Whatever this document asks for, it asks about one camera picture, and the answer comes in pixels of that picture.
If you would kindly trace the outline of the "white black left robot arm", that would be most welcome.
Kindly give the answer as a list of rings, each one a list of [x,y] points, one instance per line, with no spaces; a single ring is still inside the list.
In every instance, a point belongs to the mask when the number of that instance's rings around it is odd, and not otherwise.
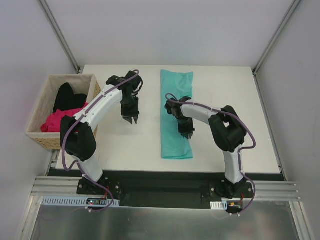
[[[77,165],[88,188],[99,195],[109,192],[99,161],[97,160],[97,142],[94,131],[99,122],[116,105],[120,105],[122,118],[130,124],[136,124],[139,119],[139,91],[143,80],[139,70],[131,70],[126,76],[113,75],[101,92],[80,112],[74,116],[64,116],[60,122],[60,146],[62,165],[69,172]],[[66,155],[72,156],[72,166],[67,166]]]

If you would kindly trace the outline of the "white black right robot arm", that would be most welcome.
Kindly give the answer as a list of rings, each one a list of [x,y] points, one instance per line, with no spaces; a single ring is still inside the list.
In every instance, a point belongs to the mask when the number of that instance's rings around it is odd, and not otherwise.
[[[193,102],[188,96],[177,100],[167,98],[165,109],[177,120],[178,132],[190,140],[195,131],[193,120],[210,127],[217,147],[222,150],[225,164],[224,180],[214,187],[215,193],[227,199],[237,197],[246,184],[242,169],[241,148],[247,135],[233,107],[213,109]]]

